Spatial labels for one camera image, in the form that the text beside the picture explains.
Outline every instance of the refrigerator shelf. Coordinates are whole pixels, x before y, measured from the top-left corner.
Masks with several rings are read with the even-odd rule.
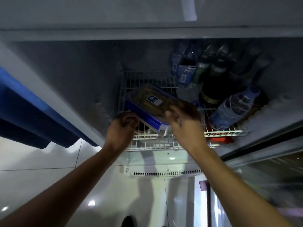
[[[198,110],[205,114],[205,137],[226,137],[226,136],[245,136],[248,131],[239,125],[233,125],[224,131],[216,131],[208,125],[208,120],[214,109],[206,109],[199,104],[199,92],[202,86],[192,86],[190,88],[179,87],[176,85],[176,80],[170,75],[167,70],[159,71],[124,71],[124,76],[121,80],[118,113],[126,111],[124,107],[123,95],[131,91],[135,87],[143,84],[154,84],[161,87],[170,94],[179,99],[195,103]],[[162,137],[149,129],[143,123],[139,123],[132,143],[126,149],[127,151],[142,151],[142,150],[175,150],[183,149],[175,140],[174,135]]]

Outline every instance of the forearm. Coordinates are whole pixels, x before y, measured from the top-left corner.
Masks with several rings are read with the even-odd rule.
[[[234,227],[291,226],[255,191],[246,185],[208,146],[196,152],[194,160],[220,199]]]
[[[118,156],[118,152],[104,147],[60,181],[1,220],[0,225],[64,226]]]

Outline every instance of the tile grout line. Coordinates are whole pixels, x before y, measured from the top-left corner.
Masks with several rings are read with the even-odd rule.
[[[166,202],[166,216],[167,216],[167,225],[169,226],[169,211],[167,207],[167,196],[166,196],[166,183],[164,179],[164,188],[165,188],[165,202]]]
[[[36,169],[16,169],[16,170],[0,170],[2,171],[18,171],[18,170],[38,170],[38,169],[74,169],[74,167],[59,167],[59,168],[36,168]]]
[[[78,152],[78,156],[77,156],[77,160],[76,160],[76,164],[75,164],[75,169],[76,169],[76,165],[77,165],[77,162],[78,162],[78,158],[79,158],[79,154],[80,154],[80,150],[81,150],[81,145],[82,145],[82,142],[83,142],[83,139],[81,139],[81,143],[80,143],[80,147],[79,147],[79,152]]]

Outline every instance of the hand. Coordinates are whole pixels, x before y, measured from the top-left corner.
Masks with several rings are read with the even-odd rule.
[[[121,154],[134,138],[134,131],[139,118],[134,112],[126,112],[117,116],[110,124],[104,147]]]
[[[201,125],[201,115],[195,106],[184,101],[179,103],[179,107],[171,105],[170,108],[172,111],[166,111],[165,114],[175,137],[179,144],[194,158],[197,152],[207,146]]]

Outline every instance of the person's right arm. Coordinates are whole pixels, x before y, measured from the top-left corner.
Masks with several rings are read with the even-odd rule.
[[[172,112],[167,111],[166,117],[177,141],[206,176],[233,227],[291,227],[274,207],[246,185],[208,147],[197,111],[189,115],[182,107],[185,109],[184,104],[171,106]]]

